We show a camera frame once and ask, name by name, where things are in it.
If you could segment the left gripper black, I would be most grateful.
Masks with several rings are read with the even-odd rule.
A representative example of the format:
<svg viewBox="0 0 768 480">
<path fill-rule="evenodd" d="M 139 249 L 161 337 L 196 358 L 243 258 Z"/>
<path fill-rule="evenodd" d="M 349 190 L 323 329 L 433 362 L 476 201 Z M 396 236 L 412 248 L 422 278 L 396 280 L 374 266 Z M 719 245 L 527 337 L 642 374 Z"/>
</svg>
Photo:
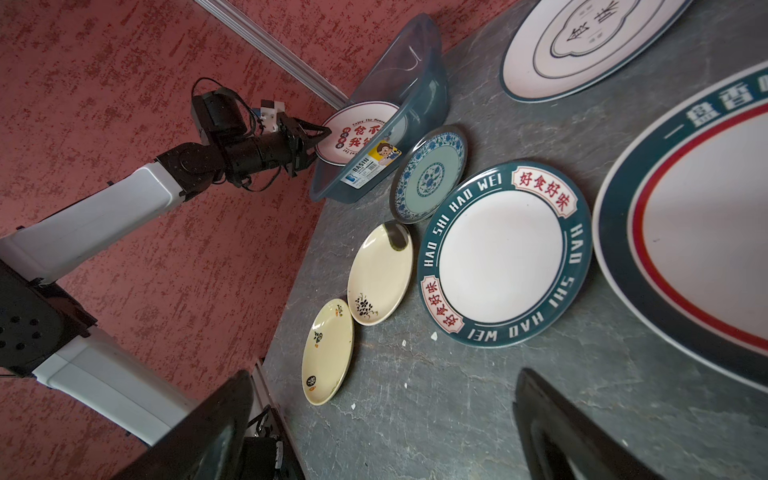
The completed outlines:
<svg viewBox="0 0 768 480">
<path fill-rule="evenodd" d="M 205 158 L 192 164 L 195 173 L 212 175 L 215 185 L 228 182 L 251 188 L 253 176 L 283 171 L 290 177 L 308 169 L 317 159 L 316 149 L 297 149 L 297 141 L 322 141 L 331 129 L 279 112 L 269 132 L 260 117 L 242 98 L 227 88 L 191 96 L 195 121 Z"/>
</svg>

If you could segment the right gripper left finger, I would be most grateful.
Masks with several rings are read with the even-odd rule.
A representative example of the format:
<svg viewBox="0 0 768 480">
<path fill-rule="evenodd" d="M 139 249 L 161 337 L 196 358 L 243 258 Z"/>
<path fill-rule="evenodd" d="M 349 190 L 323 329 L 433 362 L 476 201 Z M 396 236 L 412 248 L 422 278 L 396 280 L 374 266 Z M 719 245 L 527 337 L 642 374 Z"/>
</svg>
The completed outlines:
<svg viewBox="0 0 768 480">
<path fill-rule="evenodd" d="M 234 479 L 254 400 L 241 370 L 206 398 L 117 479 Z"/>
</svg>

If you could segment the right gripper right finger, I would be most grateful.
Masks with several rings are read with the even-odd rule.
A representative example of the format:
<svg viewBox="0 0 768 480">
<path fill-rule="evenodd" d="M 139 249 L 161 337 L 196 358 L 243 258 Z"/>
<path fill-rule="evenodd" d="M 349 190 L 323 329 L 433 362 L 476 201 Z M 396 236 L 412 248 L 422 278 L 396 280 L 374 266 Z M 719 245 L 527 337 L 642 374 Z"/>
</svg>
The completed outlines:
<svg viewBox="0 0 768 480">
<path fill-rule="evenodd" d="M 533 479 L 659 479 L 540 374 L 520 371 L 513 413 Z"/>
</svg>

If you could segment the large white plate red characters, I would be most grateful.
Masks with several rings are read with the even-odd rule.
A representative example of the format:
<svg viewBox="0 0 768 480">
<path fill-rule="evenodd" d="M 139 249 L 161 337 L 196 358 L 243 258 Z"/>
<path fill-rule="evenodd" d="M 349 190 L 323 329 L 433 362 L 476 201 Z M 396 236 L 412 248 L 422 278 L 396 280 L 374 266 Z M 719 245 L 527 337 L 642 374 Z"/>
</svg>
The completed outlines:
<svg viewBox="0 0 768 480">
<path fill-rule="evenodd" d="M 360 102 L 331 115 L 322 124 L 331 134 L 316 147 L 318 157 L 335 166 L 345 166 L 381 133 L 399 107 L 385 101 Z"/>
</svg>

